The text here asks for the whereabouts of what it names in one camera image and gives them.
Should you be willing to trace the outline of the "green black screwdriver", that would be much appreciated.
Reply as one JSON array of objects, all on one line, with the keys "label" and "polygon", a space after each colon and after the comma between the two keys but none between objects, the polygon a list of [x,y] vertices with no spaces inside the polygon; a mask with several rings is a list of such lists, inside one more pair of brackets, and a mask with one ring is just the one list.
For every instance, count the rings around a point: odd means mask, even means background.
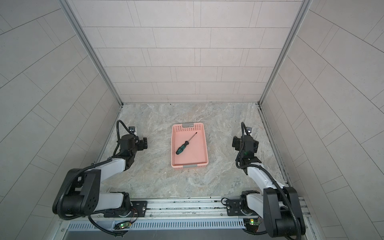
[{"label": "green black screwdriver", "polygon": [[177,151],[176,151],[176,155],[180,155],[180,154],[185,150],[185,148],[190,144],[190,141],[193,139],[193,137],[194,137],[196,134],[197,134],[197,132],[194,133],[194,134],[191,136],[191,138],[190,138],[189,140],[185,141],[185,142],[184,142],[184,143],[177,149]]}]

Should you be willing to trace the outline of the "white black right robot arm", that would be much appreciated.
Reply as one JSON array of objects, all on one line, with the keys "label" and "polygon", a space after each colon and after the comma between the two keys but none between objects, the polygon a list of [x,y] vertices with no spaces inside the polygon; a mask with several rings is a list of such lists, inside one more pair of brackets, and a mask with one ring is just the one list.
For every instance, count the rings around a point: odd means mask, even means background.
[{"label": "white black right robot arm", "polygon": [[257,158],[259,142],[251,129],[241,123],[242,136],[234,137],[232,146],[238,152],[236,167],[243,170],[258,186],[258,191],[243,191],[238,199],[222,198],[228,216],[247,217],[244,232],[267,234],[271,238],[300,240],[306,233],[297,191],[275,180]]}]

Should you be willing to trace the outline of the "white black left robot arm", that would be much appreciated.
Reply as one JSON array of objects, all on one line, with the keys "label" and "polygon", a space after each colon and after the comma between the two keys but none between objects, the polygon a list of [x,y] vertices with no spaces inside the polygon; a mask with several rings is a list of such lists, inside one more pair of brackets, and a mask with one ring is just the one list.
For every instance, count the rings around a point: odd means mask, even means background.
[{"label": "white black left robot arm", "polygon": [[131,203],[129,193],[101,193],[101,183],[127,171],[137,152],[148,147],[147,138],[140,139],[135,127],[116,123],[117,146],[107,160],[83,169],[68,171],[54,200],[52,211],[63,220],[102,213],[107,218],[139,217],[141,212]]}]

